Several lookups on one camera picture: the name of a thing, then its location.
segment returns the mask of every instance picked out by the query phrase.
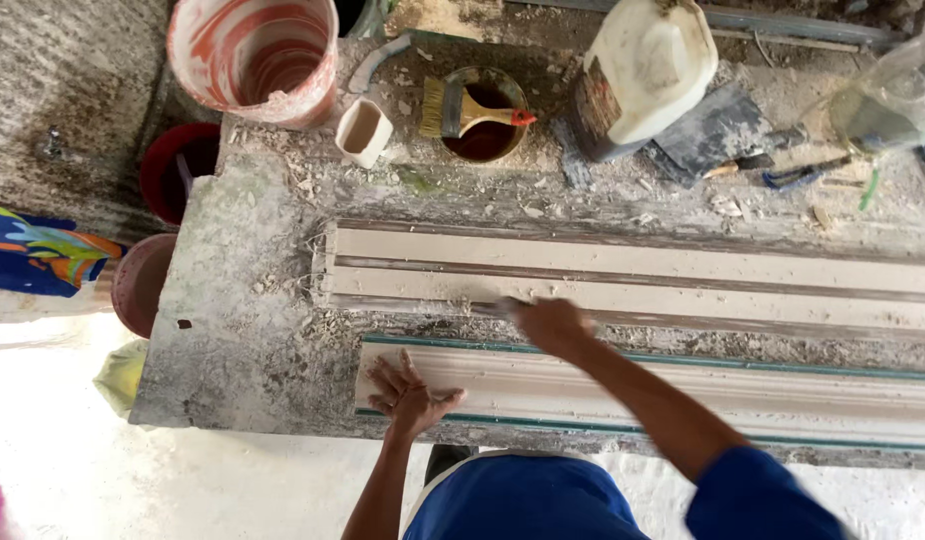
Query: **white plastic jug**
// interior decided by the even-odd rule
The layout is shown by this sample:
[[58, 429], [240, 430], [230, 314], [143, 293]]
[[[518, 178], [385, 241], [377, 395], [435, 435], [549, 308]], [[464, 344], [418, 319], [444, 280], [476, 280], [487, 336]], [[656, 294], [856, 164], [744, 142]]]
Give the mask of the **white plastic jug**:
[[703, 99], [719, 56], [690, 0], [621, 0], [602, 20], [573, 92], [579, 147], [606, 162], [636, 152]]

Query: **hand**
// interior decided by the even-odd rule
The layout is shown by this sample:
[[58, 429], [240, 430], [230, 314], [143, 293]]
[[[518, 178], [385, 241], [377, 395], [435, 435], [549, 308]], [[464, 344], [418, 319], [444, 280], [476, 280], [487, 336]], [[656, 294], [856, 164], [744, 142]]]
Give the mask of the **hand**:
[[592, 322], [569, 300], [539, 300], [535, 304], [515, 298], [499, 301], [532, 345], [566, 361], [593, 341]]
[[466, 399], [466, 390], [450, 390], [443, 398], [436, 398], [416, 370], [409, 353], [399, 350], [402, 370], [394, 369], [382, 356], [376, 358], [375, 367], [365, 371], [369, 380], [381, 392], [369, 396], [369, 405], [392, 419], [389, 429], [395, 436], [415, 439], [432, 428], [443, 416]]

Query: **brush bristles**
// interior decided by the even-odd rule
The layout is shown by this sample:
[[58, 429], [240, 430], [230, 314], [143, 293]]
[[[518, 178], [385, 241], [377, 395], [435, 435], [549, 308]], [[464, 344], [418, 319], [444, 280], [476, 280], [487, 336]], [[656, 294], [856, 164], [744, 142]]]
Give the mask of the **brush bristles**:
[[422, 120], [419, 134], [422, 137], [439, 137], [443, 134], [443, 96], [446, 83], [426, 77], [425, 95], [422, 98]]

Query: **small white cup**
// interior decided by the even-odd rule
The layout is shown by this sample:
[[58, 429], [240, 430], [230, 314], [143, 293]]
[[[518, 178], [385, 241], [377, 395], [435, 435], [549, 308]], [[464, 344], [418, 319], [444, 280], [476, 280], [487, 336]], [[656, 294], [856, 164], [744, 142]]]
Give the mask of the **small white cup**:
[[339, 119], [336, 146], [357, 166], [372, 169], [393, 134], [393, 122], [379, 106], [359, 98]]

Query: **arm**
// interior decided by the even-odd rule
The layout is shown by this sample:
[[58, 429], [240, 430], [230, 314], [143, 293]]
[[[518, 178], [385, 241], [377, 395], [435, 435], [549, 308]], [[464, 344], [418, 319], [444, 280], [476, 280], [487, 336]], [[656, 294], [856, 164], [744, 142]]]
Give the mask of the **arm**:
[[696, 399], [593, 337], [569, 301], [506, 307], [536, 347], [575, 364], [632, 411], [662, 455], [690, 481], [696, 483], [726, 450], [749, 445]]
[[349, 516], [342, 540], [397, 540], [413, 441], [466, 399], [466, 391], [461, 389], [435, 398], [406, 350], [400, 350], [399, 360], [402, 370], [394, 369], [381, 357], [374, 368], [366, 370], [366, 376], [380, 391], [369, 397], [369, 404], [390, 417], [392, 423], [385, 431], [383, 449]]

